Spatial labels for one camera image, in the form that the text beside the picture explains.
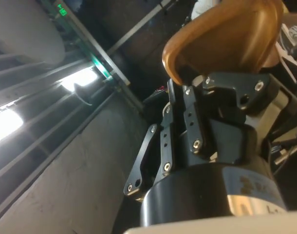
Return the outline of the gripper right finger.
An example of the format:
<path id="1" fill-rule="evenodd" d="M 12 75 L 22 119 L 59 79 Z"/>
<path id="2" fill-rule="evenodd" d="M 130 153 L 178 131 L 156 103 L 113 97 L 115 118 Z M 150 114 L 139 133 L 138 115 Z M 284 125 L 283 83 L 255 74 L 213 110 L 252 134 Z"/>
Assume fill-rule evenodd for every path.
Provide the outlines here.
<path id="1" fill-rule="evenodd" d="M 200 75 L 184 66 L 180 78 L 189 94 L 184 94 L 185 114 L 201 117 L 243 117 L 260 112 L 270 103 L 269 74 L 214 72 Z"/>

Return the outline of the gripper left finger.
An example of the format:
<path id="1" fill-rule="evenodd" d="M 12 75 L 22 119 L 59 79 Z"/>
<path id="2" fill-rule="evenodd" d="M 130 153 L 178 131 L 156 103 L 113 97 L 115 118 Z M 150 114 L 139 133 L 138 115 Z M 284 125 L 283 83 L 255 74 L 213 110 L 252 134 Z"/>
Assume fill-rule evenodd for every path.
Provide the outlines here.
<path id="1" fill-rule="evenodd" d="M 169 103 L 161 124 L 149 126 L 124 187 L 127 197 L 144 197 L 150 188 L 175 172 L 189 153 L 204 147 L 195 89 L 167 82 Z"/>

